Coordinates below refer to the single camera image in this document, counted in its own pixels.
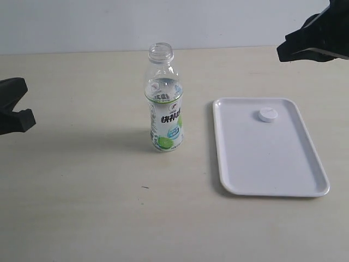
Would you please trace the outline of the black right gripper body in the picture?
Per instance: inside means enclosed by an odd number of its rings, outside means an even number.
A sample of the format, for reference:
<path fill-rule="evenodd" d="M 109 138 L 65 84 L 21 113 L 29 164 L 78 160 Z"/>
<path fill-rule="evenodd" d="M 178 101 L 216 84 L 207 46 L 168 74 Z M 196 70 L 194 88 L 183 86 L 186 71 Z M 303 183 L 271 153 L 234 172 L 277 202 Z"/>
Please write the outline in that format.
<path fill-rule="evenodd" d="M 302 51 L 348 59 L 348 0 L 330 1 L 324 11 L 308 18 L 300 31 Z"/>

